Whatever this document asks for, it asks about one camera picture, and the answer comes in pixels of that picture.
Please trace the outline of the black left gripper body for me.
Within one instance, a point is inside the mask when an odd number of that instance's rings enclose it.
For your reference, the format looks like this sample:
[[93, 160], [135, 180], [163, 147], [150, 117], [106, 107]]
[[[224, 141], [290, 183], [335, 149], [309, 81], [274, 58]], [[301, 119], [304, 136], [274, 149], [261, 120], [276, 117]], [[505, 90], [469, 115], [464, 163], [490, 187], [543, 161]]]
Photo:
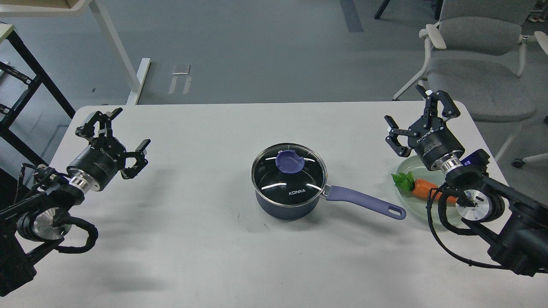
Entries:
[[126, 152], [116, 138], [97, 138], [92, 141], [67, 167], [70, 176], [78, 172], [93, 179], [92, 190], [102, 191], [115, 175], [124, 168], [122, 154]]

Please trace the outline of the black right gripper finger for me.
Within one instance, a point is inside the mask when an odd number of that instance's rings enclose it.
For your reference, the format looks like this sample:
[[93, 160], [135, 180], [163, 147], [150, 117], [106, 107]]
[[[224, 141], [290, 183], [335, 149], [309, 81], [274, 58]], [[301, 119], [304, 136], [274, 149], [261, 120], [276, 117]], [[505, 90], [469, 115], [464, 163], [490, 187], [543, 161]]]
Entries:
[[423, 114], [419, 117], [419, 124], [444, 124], [446, 121], [461, 115], [450, 95], [444, 90], [433, 92], [426, 90], [421, 85], [416, 85], [416, 90], [425, 99]]
[[386, 137], [385, 142], [389, 144], [390, 148], [392, 148], [392, 150], [399, 157], [409, 157], [411, 154], [411, 151], [414, 149], [414, 146], [411, 146], [411, 147], [403, 146], [399, 142], [399, 136], [417, 138], [418, 132], [411, 129], [407, 129], [407, 130], [400, 129], [397, 123], [394, 121], [394, 119], [389, 115], [385, 115], [384, 119], [389, 125], [389, 128], [387, 130], [389, 135]]

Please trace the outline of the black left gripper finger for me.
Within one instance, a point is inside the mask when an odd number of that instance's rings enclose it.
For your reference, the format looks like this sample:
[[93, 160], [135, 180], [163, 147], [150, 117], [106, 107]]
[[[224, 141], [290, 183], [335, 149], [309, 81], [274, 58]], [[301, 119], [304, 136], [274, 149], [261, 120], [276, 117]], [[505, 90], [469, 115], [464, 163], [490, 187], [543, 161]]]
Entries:
[[114, 109], [112, 112], [102, 113], [96, 111], [76, 128], [76, 135], [80, 138], [92, 142], [94, 139], [103, 138], [113, 140], [112, 121], [123, 111], [121, 107]]
[[[144, 139], [137, 148], [132, 152], [123, 152], [120, 156], [120, 162], [123, 162], [121, 169], [121, 175], [123, 179], [135, 178], [145, 166], [148, 164], [146, 156], [146, 148], [149, 146], [151, 140]], [[126, 159], [135, 159], [135, 164], [130, 167], [125, 166]]]

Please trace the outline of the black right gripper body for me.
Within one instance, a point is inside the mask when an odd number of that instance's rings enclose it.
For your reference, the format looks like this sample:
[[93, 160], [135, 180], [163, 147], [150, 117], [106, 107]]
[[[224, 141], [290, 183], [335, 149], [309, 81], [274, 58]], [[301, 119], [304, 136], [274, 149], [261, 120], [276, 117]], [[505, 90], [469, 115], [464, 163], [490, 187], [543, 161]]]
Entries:
[[458, 158], [464, 154], [465, 148], [441, 118], [433, 118], [429, 124], [419, 119], [409, 128], [411, 133], [417, 135], [408, 137], [408, 146], [415, 150], [427, 170], [438, 170], [434, 167], [435, 162], [446, 154], [454, 154]]

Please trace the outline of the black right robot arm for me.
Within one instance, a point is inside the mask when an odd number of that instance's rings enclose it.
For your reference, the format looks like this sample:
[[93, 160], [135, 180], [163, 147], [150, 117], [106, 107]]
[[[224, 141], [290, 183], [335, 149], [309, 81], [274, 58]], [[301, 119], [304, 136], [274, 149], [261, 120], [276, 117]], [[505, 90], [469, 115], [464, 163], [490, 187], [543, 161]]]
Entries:
[[[417, 85], [425, 99], [423, 114], [407, 129], [386, 115], [386, 142], [400, 157], [412, 151], [428, 171], [440, 171], [445, 181], [429, 189], [427, 222], [433, 238], [449, 255], [471, 267], [509, 270], [517, 275], [547, 273], [547, 206], [488, 175], [489, 154], [483, 149], [463, 157], [464, 147], [446, 122], [460, 116], [458, 107], [443, 90], [433, 92]], [[495, 264], [461, 257], [440, 240], [433, 226], [432, 205], [437, 202], [440, 223], [462, 236], [479, 236], [488, 243]]]

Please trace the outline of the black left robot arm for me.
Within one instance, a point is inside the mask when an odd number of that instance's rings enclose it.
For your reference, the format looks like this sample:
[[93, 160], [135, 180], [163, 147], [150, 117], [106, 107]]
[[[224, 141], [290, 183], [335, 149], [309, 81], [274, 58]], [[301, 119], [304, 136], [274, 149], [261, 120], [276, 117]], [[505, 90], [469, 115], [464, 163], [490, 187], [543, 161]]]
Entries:
[[90, 222], [72, 216], [69, 211], [80, 205], [89, 191], [102, 191], [121, 174], [133, 179], [148, 164], [143, 140], [134, 151], [113, 136], [112, 121], [122, 108], [109, 113], [96, 111], [76, 128], [75, 134], [88, 146], [60, 173], [47, 165], [21, 165], [34, 171], [31, 189], [12, 205], [1, 210], [1, 296], [32, 281], [36, 263], [56, 250], [63, 254], [90, 251], [98, 239], [98, 230]]

